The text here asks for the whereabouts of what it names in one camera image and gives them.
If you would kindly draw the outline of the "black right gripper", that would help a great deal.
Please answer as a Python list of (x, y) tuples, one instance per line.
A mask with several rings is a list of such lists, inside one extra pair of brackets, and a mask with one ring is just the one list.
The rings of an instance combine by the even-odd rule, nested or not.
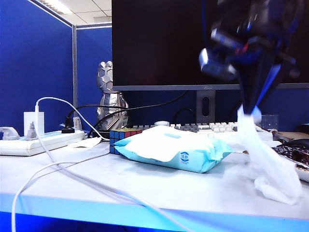
[(284, 79), (295, 66), (286, 55), (290, 39), (302, 17), (300, 0), (219, 0), (221, 20), (217, 35), (223, 35), (223, 58), (232, 49), (246, 43), (260, 43), (272, 49), (276, 65), (257, 61), (233, 60), (239, 73), (239, 86), (244, 114), (257, 111), (257, 106), (275, 84), (277, 76)]

